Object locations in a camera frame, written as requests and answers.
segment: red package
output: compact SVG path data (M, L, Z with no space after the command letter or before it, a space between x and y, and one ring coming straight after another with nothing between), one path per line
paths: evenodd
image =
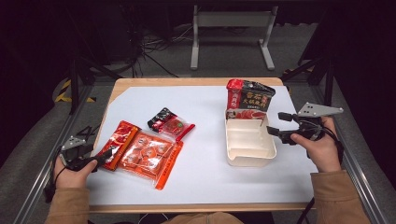
M111 135L102 150L96 155L100 156L106 151L112 150L112 156L106 160L106 163L103 165L104 168L111 171L116 170L120 157L139 131L139 127L127 121L122 120L120 122L116 131Z
M195 127L195 124L187 123L164 107L160 113L148 121L148 126L152 131L164 134L178 142Z
M140 131L125 150L119 167L152 179L155 189L163 189L182 147L181 141L173 142Z
M264 119L276 91L254 81L231 79L227 84L226 119Z

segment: person's arm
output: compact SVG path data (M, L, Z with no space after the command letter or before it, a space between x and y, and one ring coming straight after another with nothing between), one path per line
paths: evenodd
M331 118L322 118L322 122L335 133ZM318 173L311 174L318 211L317 223L370 223L350 176L341 168L334 140L325 134L318 141L310 141L296 133L291 139L305 147L312 162L318 167Z
M56 160L54 174L59 175L46 224L88 222L90 192L86 189L86 181L96 164L97 161L91 161L80 171L74 172L64 169L60 158Z

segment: white plastic container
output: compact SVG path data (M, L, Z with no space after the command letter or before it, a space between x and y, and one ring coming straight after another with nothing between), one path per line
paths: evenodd
M268 118L226 119L228 163L232 166L265 166L276 156Z

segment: hot pot seasoning package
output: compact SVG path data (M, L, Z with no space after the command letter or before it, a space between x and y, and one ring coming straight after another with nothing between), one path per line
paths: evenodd
M122 120L117 127L116 131L108 139L105 146L100 150L96 156L100 156L107 152L112 151L112 156L106 160L103 165L104 168L110 171L114 171L117 168L120 157L124 153L125 149L128 147L130 142L134 139L134 136L140 131L140 128Z
M155 189L163 189L183 142L140 131L120 158L119 168L153 180Z
M180 141L195 127L195 124L186 122L183 118L164 107L154 118L148 121L149 128L175 141Z
M259 82L233 78L227 84L226 119L264 119L276 91Z

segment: brown sleeve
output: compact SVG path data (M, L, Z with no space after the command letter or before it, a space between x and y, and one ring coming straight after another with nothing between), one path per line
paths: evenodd
M184 214L174 217L163 224L207 224L207 223L227 223L227 224L243 224L238 218L228 213L198 213Z
M311 174L318 224L370 223L347 171Z
M46 224L87 224L90 212L88 189L56 189Z

